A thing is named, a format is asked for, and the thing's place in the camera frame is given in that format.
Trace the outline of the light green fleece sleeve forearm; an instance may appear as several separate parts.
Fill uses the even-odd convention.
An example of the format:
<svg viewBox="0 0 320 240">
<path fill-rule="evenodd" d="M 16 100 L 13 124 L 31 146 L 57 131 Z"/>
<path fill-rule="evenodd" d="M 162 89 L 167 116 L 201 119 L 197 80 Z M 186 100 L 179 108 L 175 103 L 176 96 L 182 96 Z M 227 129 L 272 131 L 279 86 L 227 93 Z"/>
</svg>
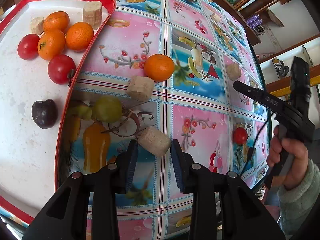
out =
<svg viewBox="0 0 320 240">
<path fill-rule="evenodd" d="M 290 239 L 303 224 L 319 195 L 319 168 L 310 159 L 304 179 L 294 189 L 283 185 L 278 190 L 280 227 Z"/>
</svg>

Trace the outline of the person's right hand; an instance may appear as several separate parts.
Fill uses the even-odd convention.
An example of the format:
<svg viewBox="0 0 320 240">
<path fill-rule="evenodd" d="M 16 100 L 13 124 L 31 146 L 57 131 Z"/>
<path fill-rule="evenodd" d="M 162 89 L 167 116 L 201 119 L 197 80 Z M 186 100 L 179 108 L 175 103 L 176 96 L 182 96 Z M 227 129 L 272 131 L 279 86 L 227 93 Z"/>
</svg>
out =
<svg viewBox="0 0 320 240">
<path fill-rule="evenodd" d="M 291 169 L 287 173 L 283 185 L 287 191 L 296 188 L 304 179 L 308 169 L 308 149 L 306 146 L 295 139 L 283 138 L 279 140 L 279 126 L 273 130 L 274 136 L 271 139 L 267 165 L 272 168 L 280 162 L 280 152 L 282 149 L 295 156 Z"/>
</svg>

